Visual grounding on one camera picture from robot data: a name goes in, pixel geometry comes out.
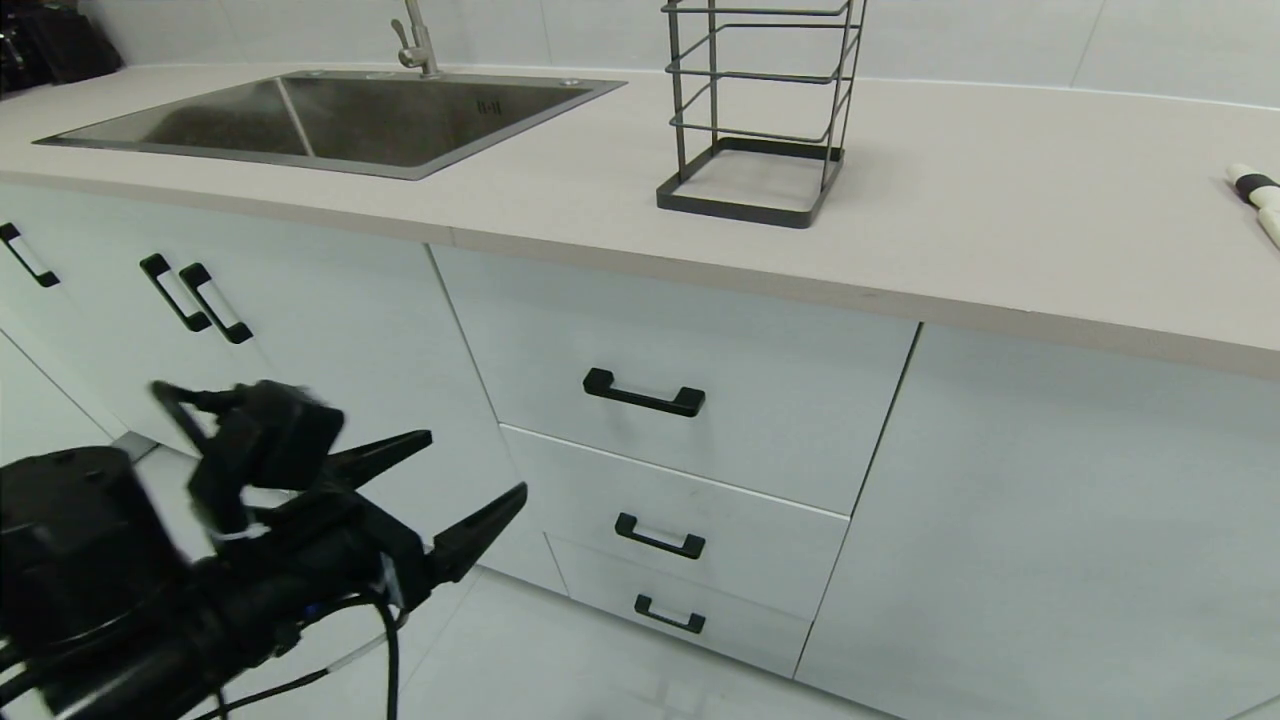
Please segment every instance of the faucet handle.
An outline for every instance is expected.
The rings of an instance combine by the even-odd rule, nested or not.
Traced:
[[[408,36],[404,35],[404,23],[399,22],[399,18],[392,18],[392,29],[396,31],[397,36],[399,36],[401,46],[404,50],[408,50]]]

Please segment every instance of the black wire rack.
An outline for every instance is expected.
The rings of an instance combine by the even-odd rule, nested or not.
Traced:
[[[791,9],[719,8],[716,0],[699,0],[698,5],[692,5],[687,0],[668,0],[663,5],[662,12],[667,14],[671,33],[671,64],[667,65],[666,70],[671,74],[672,79],[676,114],[671,118],[671,126],[676,128],[678,169],[675,176],[658,187],[658,206],[667,210],[788,228],[808,228],[812,225],[845,161],[845,135],[849,129],[849,111],[852,104],[854,78],[858,73],[858,55],[861,50],[863,23],[867,19],[867,3],[868,0],[845,0],[837,8]],[[681,50],[680,42],[682,15],[707,17],[707,33],[684,50]],[[724,17],[732,18],[732,22],[722,22]],[[828,74],[785,74],[721,69],[717,63],[718,36],[728,31],[744,28],[840,31],[840,60],[836,63],[836,68]],[[707,47],[705,68],[686,67],[690,56],[704,46]],[[835,42],[832,42],[832,54],[836,54]],[[685,99],[685,77],[705,78],[705,83],[694,91],[687,100]],[[826,129],[818,136],[799,136],[723,127],[719,123],[718,87],[722,79],[835,86],[831,99],[831,114],[827,118]],[[707,94],[709,94],[710,100],[710,122],[695,123],[687,120],[686,113],[689,113],[694,102],[699,101]],[[710,145],[692,160],[687,156],[686,131],[710,133]],[[726,150],[822,160],[822,174],[817,178],[813,204],[804,210],[791,210],[677,193],[685,182]]]

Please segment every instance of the robotic arm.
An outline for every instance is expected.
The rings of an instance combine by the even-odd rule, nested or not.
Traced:
[[[393,632],[387,606],[403,621],[461,580],[525,505],[521,483],[424,552],[356,489],[429,446],[429,430],[329,455],[343,414],[298,388],[152,392],[202,455],[187,488],[216,553],[189,564],[174,548],[123,451],[5,466],[0,652],[26,670],[0,685],[0,707],[35,688],[60,720],[178,720],[333,609],[374,603]],[[184,405],[216,415],[218,433],[206,437]],[[301,495],[247,507],[246,486]]]

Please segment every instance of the wall tile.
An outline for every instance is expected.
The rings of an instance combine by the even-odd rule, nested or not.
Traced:
[[[859,72],[1066,86],[1101,6],[1102,0],[873,0]]]
[[[401,0],[221,0],[250,61],[393,63]],[[442,63],[549,64],[536,3],[425,0],[422,17]]]
[[[218,0],[82,0],[129,65],[243,61]]]
[[[660,1],[541,0],[552,60],[559,67],[660,69],[671,61],[667,15]],[[735,8],[836,9],[841,0],[724,0]],[[721,22],[733,22],[733,15]],[[705,15],[685,15],[681,47],[705,35]],[[788,18],[771,18],[788,22]],[[791,22],[833,22],[791,18]],[[726,29],[718,36],[721,67],[764,72],[820,72],[835,68],[838,31]]]
[[[1280,108],[1280,0],[1108,0],[1075,85]]]
[[[250,63],[394,63],[398,0],[220,0]]]
[[[421,0],[431,41],[445,63],[550,65],[536,0]]]

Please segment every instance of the faucet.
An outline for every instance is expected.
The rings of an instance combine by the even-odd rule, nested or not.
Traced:
[[[404,0],[404,8],[408,10],[408,24],[413,33],[413,45],[408,44],[408,37],[404,35],[404,26],[399,22],[399,18],[392,18],[392,29],[401,38],[401,51],[397,54],[399,61],[406,68],[422,68],[422,77],[438,77],[440,76],[440,65],[435,61],[435,50],[431,47],[431,35],[426,29],[426,23],[422,22],[422,10],[417,6],[417,0]]]

